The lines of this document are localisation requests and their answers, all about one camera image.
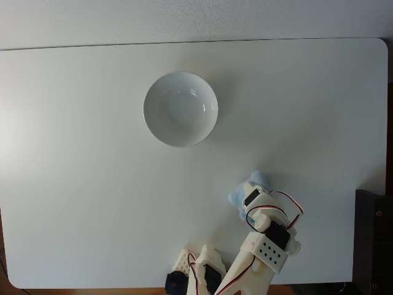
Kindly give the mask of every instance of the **white bowl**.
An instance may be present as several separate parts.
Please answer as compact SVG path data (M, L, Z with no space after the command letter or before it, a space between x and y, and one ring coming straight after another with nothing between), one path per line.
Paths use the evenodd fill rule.
M177 147L203 141L216 125L216 95L200 76L176 71L159 78L146 94L143 115L150 132Z

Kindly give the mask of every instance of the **cable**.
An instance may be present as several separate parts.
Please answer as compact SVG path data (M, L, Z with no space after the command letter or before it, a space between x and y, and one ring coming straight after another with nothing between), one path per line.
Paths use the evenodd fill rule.
M301 217L303 214L305 214L305 211L303 210L302 206L300 206L299 203L296 202L295 199L292 198L292 197L291 197L289 194L287 194L286 192L282 192L282 191L271 191L270 194L271 194L272 192L278 192L278 193L280 193L280 194L286 195L286 196L287 196L287 197L297 206L297 208L299 208L299 210L300 210L300 212L301 212L301 213L298 214L298 215L295 217L295 219L289 224L289 226L287 227L287 230L288 230L288 229L290 229L292 226L295 225L295 223L300 219L300 217Z
M281 212L281 213L286 217L286 219L287 219L287 221L288 221L288 217L287 217L287 215L285 214L284 210L282 210L282 209L280 209L280 208L278 208L278 207L276 207L276 206L271 206L271 205L255 206L255 207L251 208L250 211L247 212L247 214L246 214L246 221L247 221L247 224L248 224L249 226L251 226L251 228L254 229L256 232L259 232L259 231L257 231L257 229L256 229L254 226L252 226L251 223L248 221L248 215L249 215L250 212L251 212L252 210L254 210L254 209L272 209L272 210L279 211L279 212Z
M4 275L6 275L6 277L8 278L8 273L7 273L7 271L6 271L6 267L5 267L4 264L2 263L1 258L0 258L0 265L1 265L2 271L4 272ZM23 291L23 292L25 292L26 294L31 295L31 293L27 292L25 289L20 289L20 290Z
M192 256L192 259L194 259L194 261L197 261L195 255L192 254L191 252L189 252L189 255L187 256L187 261L189 262L189 266L190 266L190 264L191 264L191 262L190 262L190 255Z
M192 256L192 258L194 259L194 261L197 261L197 259L196 259L196 257L195 257L194 254L192 254L191 252L189 252L189 255L187 256L187 261L189 262L189 266L190 266L190 268L191 268L191 270L192 270L192 273L194 274L195 284L196 284L196 286L195 286L195 288L196 288L196 295L199 295L199 282L198 282L198 279L196 278L196 277L197 277L197 276L196 276L197 273L195 272L195 268L194 268L195 262L190 262L190 256Z
M250 263L249 266L246 267L244 271L242 271L236 278L234 278L232 281L230 281L228 284L226 284L216 295L221 295L226 289L231 287L234 283L236 283L246 272L249 270L250 267L252 267L252 264L255 261L255 255L254 258L252 259L252 262Z
M195 266L195 262L191 262L190 268L191 268L192 273L194 274L194 278L195 278L196 295L199 295L199 282L198 282L198 279L196 278L197 273L195 272L194 266Z

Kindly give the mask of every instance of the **blue plush toy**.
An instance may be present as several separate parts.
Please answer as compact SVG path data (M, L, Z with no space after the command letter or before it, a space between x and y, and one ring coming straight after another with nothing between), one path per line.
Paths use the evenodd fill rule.
M250 175L250 178L247 179L246 181L249 181L253 185L262 186L267 191L271 191L271 188L268 185L268 181L266 179L266 176L261 171L254 171L254 172L252 172L251 175ZM231 192L228 195L228 201L232 205L238 207L240 219L243 220L243 221L246 221L246 212L241 207L241 201L244 198L243 184L244 183L241 183L238 186L238 188L236 189L236 191Z

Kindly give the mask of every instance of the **red and white wire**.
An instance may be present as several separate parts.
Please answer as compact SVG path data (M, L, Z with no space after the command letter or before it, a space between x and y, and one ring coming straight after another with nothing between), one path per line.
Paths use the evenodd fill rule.
M235 284L240 278L252 267L252 264L255 261L255 255L254 258L252 259L252 262L250 263L249 266L246 267L236 278L234 278L232 281L230 281L228 284L226 284L216 295L221 295L225 290L227 290L229 287L231 287L233 284Z
M300 219L300 217L305 214L305 211L303 210L302 206L300 206L300 204L298 202L296 202L296 200L294 198L292 198L289 194L287 194L286 192L282 192L282 191L271 191L270 194L272 192L278 192L279 194L283 194L286 195L300 210L300 214L298 214L295 219L289 224L289 226L287 227L287 230L290 229L292 226L295 225L295 223Z
M187 256L187 261L189 262L189 266L191 268L192 273L194 274L194 278L195 278L195 288L196 288L196 295L199 295L199 282L198 279L196 278L197 276L197 272L195 270L195 262L190 262L190 256L192 256L192 258L194 259L194 261L197 261L196 257L194 254L189 253L189 255Z

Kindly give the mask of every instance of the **gray wall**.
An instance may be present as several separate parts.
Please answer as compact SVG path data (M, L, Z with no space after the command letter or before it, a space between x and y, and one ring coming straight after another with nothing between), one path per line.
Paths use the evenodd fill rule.
M392 0L0 0L0 49L383 37Z

